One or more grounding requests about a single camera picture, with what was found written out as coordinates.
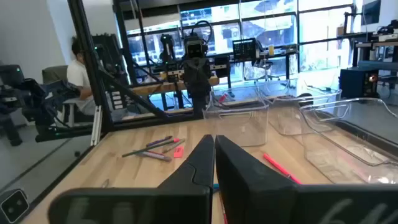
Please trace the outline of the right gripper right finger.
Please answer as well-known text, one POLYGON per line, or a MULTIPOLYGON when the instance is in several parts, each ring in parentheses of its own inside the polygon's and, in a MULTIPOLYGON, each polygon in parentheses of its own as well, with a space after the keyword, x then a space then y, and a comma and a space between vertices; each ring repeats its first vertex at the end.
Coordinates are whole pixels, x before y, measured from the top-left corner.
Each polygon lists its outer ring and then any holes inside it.
POLYGON ((398 186, 298 184, 225 136, 215 140, 228 224, 398 224, 398 186))

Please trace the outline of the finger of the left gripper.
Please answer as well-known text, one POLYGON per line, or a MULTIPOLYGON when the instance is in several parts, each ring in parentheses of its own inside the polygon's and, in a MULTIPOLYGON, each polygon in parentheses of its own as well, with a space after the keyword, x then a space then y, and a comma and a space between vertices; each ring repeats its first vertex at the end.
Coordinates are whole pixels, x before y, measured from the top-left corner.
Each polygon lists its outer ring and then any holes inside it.
POLYGON ((201 93, 207 93, 208 91, 208 78, 202 69, 197 71, 197 89, 201 93))
POLYGON ((190 69, 185 73, 185 86, 190 93, 196 92, 197 69, 190 69))

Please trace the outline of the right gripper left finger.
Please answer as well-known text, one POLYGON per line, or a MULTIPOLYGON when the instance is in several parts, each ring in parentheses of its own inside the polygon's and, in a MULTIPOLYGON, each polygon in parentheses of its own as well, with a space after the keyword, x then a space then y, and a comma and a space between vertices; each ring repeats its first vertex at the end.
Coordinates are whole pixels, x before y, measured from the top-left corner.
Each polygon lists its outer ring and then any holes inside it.
POLYGON ((154 188, 80 188, 50 204, 50 224, 211 224, 215 142, 202 137, 154 188))

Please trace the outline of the grey pen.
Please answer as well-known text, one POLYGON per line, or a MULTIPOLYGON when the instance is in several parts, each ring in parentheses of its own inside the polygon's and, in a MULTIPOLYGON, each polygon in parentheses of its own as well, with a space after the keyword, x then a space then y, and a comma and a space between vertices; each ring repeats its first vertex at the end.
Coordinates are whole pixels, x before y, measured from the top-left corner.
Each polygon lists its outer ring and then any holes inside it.
POLYGON ((162 152, 165 154, 165 153, 171 151, 172 149, 175 149, 177 146, 181 145, 184 142, 185 142, 185 139, 180 139, 178 142, 175 142, 171 146, 168 146, 165 149, 163 149, 162 152))

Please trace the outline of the pink pen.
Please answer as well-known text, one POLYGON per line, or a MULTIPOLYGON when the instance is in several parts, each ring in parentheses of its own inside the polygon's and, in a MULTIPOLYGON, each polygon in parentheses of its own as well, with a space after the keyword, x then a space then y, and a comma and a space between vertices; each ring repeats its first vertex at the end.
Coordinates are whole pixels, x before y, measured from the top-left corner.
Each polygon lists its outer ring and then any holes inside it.
POLYGON ((292 175, 288 170, 286 170, 283 166, 281 166, 277 161, 275 161, 273 158, 271 158, 270 155, 264 153, 263 158, 265 160, 267 160, 273 167, 275 167, 286 178, 294 181, 296 184, 301 184, 301 181, 299 181, 294 175, 292 175))

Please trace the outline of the wooden workbench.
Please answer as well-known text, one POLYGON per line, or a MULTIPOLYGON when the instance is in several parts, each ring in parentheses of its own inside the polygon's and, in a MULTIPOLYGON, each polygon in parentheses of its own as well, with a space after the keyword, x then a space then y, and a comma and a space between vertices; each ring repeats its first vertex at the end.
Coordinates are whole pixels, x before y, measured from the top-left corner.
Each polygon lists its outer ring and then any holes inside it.
MULTIPOLYGON (((149 95, 155 95, 155 94, 166 94, 169 92, 178 92, 178 91, 184 91, 187 90, 187 87, 185 86, 185 83, 183 81, 178 81, 175 83, 169 83, 169 82, 163 82, 163 83, 158 83, 158 84, 150 84, 147 83, 147 85, 140 85, 138 87, 130 88, 130 90, 141 96, 149 96, 149 95)), ((208 103, 209 100, 209 95, 210 92, 207 91, 207 93, 194 97, 193 93, 190 93, 191 100, 192 100, 192 105, 189 108, 186 108, 184 104, 179 106, 179 109, 177 111, 195 111, 198 109, 199 111, 203 109, 206 104, 208 103)))

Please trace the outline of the small black monitor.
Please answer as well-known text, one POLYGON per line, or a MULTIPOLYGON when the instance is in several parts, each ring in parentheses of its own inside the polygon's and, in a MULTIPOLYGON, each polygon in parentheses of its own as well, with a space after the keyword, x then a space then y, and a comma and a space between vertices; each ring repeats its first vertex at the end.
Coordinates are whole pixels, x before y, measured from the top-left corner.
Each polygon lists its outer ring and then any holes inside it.
POLYGON ((256 39, 243 39, 233 41, 233 54, 235 60, 254 60, 257 56, 256 39))

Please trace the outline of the clear plastic bin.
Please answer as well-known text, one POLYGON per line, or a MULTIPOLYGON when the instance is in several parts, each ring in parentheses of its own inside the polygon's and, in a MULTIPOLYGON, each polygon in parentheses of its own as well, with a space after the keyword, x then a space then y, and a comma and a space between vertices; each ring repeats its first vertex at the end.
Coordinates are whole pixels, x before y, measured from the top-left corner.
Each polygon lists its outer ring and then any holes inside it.
POLYGON ((398 108, 353 98, 300 108, 304 155, 339 184, 398 184, 398 108))
POLYGON ((224 135, 239 146, 267 143, 268 103, 256 86, 210 91, 203 118, 211 134, 224 135))
POLYGON ((277 80, 258 84, 260 96, 269 106, 268 122, 281 135, 308 133, 300 108, 338 101, 341 90, 308 85, 303 79, 277 80))

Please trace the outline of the blue crayon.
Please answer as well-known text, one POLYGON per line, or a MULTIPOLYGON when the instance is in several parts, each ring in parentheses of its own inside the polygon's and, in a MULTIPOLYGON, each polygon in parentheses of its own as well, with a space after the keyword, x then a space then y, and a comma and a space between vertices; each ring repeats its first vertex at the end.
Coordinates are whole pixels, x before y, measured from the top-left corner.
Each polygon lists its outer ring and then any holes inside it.
POLYGON ((159 140, 156 140, 156 141, 153 141, 153 142, 150 142, 150 143, 146 144, 146 147, 154 146, 154 145, 159 144, 161 142, 167 141, 167 140, 169 140, 171 138, 172 138, 172 136, 166 136, 163 139, 159 139, 159 140))

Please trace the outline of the person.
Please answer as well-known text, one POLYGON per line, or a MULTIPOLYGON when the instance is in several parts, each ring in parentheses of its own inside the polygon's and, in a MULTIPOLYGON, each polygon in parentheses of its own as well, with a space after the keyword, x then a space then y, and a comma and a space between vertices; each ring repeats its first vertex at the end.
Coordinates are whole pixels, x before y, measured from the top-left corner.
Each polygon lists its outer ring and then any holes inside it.
POLYGON ((93 116, 96 105, 85 67, 84 53, 76 37, 72 37, 72 53, 75 58, 67 67, 67 80, 79 91, 76 102, 79 110, 85 115, 93 116))

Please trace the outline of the white stool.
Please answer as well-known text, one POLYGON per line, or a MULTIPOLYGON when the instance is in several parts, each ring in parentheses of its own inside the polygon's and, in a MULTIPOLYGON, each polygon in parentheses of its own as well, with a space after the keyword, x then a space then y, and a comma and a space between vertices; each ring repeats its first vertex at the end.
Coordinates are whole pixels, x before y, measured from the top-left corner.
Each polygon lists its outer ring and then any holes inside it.
POLYGON ((85 115, 77 106, 78 98, 71 98, 63 102, 61 121, 70 127, 89 124, 93 121, 92 115, 85 115))

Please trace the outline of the dark blue equipment box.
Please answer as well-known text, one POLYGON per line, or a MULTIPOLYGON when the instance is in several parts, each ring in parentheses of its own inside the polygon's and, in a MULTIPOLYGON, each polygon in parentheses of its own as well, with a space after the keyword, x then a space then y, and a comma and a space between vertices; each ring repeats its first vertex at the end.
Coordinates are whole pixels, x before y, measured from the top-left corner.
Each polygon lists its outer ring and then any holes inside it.
POLYGON ((368 68, 351 67, 340 70, 339 89, 343 99, 379 98, 379 72, 368 68))

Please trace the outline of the background robot station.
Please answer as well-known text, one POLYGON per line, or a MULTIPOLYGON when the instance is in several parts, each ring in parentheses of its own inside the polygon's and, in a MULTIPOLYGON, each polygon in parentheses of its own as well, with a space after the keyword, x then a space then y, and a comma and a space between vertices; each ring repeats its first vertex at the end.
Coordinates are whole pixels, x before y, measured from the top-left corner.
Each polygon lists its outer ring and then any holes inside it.
POLYGON ((76 86, 66 80, 39 84, 26 78, 19 65, 0 65, 0 128, 12 146, 22 139, 10 114, 20 109, 26 120, 34 122, 39 138, 45 140, 73 128, 58 117, 63 102, 77 96, 76 86))

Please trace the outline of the equipment shelf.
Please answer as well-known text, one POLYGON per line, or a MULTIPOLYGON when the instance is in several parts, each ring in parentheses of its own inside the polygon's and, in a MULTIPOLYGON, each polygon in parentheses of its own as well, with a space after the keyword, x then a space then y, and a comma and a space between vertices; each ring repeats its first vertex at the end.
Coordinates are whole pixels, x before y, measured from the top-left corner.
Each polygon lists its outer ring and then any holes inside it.
POLYGON ((339 26, 336 35, 349 39, 352 67, 398 72, 398 28, 382 26, 376 32, 348 33, 346 26, 339 26))

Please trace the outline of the wall mounted screen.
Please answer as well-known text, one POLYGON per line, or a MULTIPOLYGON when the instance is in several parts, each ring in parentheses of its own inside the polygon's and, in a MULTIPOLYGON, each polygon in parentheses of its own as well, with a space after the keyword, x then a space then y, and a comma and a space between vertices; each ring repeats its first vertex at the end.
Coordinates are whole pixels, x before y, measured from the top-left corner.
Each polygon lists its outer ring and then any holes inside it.
POLYGON ((361 25, 377 24, 379 22, 381 10, 381 0, 363 0, 361 12, 364 14, 362 17, 361 25))

